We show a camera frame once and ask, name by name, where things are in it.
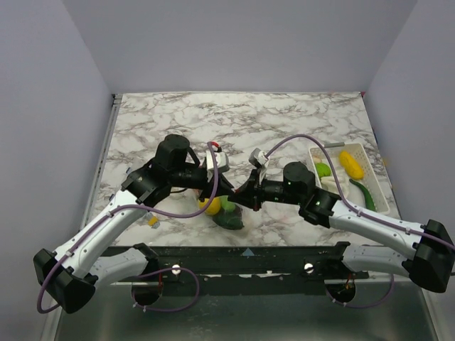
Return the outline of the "clear zip top bag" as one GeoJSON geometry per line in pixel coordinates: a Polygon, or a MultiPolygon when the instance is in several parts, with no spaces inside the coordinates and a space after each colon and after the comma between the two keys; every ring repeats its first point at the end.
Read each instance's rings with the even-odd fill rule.
{"type": "Polygon", "coordinates": [[[204,214],[219,227],[228,230],[241,230],[245,227],[242,208],[228,200],[227,195],[214,197],[204,214]]]}

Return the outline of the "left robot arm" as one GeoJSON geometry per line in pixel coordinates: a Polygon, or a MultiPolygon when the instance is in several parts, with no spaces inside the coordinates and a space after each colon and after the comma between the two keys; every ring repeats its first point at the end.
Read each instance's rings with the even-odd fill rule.
{"type": "Polygon", "coordinates": [[[59,308],[74,313],[86,305],[103,284],[138,276],[143,281],[157,274],[158,264],[144,244],[113,257],[102,254],[131,224],[147,212],[162,215],[155,207],[174,187],[199,190],[214,200],[232,193],[223,173],[228,155],[213,142],[207,143],[204,161],[199,161],[189,140],[170,134],[158,144],[155,156],[133,170],[109,204],[74,237],[53,251],[40,250],[33,257],[39,296],[48,293],[59,308]]]}

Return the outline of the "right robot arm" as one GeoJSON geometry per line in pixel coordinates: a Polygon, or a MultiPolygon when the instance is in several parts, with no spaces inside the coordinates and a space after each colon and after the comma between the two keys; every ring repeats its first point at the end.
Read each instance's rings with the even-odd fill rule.
{"type": "Polygon", "coordinates": [[[264,202],[299,206],[299,215],[312,225],[358,234],[375,242],[372,250],[332,256],[327,269],[343,278],[362,265],[369,271],[399,274],[435,293],[446,291],[454,266],[454,243],[446,227],[436,220],[426,224],[382,215],[344,200],[316,186],[314,173],[301,162],[285,165],[282,180],[262,178],[254,169],[229,200],[258,211],[264,202]]]}

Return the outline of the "toy green vegetable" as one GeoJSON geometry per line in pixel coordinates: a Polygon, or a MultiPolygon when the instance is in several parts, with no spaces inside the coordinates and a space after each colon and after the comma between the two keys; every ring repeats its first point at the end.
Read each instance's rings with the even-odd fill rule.
{"type": "Polygon", "coordinates": [[[221,208],[223,208],[226,212],[233,212],[236,209],[236,204],[230,202],[227,195],[220,197],[220,204],[221,208]]]}

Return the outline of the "toy lemon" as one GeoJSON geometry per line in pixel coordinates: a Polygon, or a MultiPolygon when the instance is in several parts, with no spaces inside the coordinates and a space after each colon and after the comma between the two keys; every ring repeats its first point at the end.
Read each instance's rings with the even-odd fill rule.
{"type": "MultiPolygon", "coordinates": [[[[204,200],[199,200],[198,201],[198,206],[200,209],[202,209],[207,203],[209,199],[206,198],[204,200]]],[[[209,206],[205,209],[204,213],[208,216],[214,216],[218,214],[221,211],[222,205],[221,205],[221,200],[218,197],[215,197],[209,206]]]]}

